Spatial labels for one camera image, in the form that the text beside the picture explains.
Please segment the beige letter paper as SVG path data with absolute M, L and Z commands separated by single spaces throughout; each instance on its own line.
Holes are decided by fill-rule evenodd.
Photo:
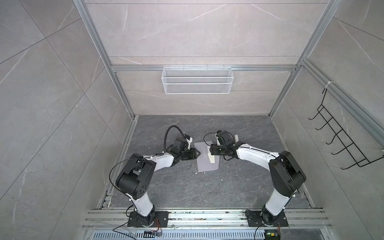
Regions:
M 208 150 L 207 153 L 208 153 L 210 163 L 215 164 L 216 163 L 215 156 L 211 154 L 210 147 L 207 147 L 207 150 Z

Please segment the grey purple envelope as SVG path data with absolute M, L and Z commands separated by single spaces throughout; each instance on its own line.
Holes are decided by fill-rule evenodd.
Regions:
M 209 146 L 205 142 L 195 143 L 195 148 L 201 152 L 201 155 L 197 158 L 198 172 L 209 172 L 219 169 L 220 156 L 215 156 L 216 163 L 211 164 L 207 147 Z

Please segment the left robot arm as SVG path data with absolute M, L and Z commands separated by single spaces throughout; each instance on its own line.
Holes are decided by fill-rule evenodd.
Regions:
M 196 148 L 171 148 L 152 156 L 133 154 L 126 159 L 125 166 L 116 177 L 115 188 L 129 197 L 142 225 L 149 226 L 155 219 L 156 211 L 147 193 L 154 172 L 172 167 L 179 161 L 196 160 L 200 155 L 201 152 Z

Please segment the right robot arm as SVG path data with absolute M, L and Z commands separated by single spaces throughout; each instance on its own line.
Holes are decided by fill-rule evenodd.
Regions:
M 299 188 L 307 179 L 294 156 L 288 151 L 267 152 L 237 142 L 231 146 L 211 144 L 210 153 L 214 156 L 228 156 L 233 159 L 249 161 L 270 172 L 274 190 L 263 206 L 260 216 L 262 223 L 268 226 L 277 222 L 286 205 L 295 193 L 299 192 Z

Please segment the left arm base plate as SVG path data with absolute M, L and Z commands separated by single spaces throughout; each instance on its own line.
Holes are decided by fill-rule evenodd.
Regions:
M 151 227 L 165 228 L 168 226 L 169 221 L 169 212 L 167 211 L 155 211 L 151 212 L 147 217 L 141 216 L 137 212 L 131 212 L 129 216 L 129 221 L 127 223 L 128 227 Z

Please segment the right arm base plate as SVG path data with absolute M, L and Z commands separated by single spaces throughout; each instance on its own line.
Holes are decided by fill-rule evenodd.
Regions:
M 288 227 L 288 220 L 284 212 L 277 216 L 271 215 L 268 211 L 251 211 L 244 212 L 249 227 Z

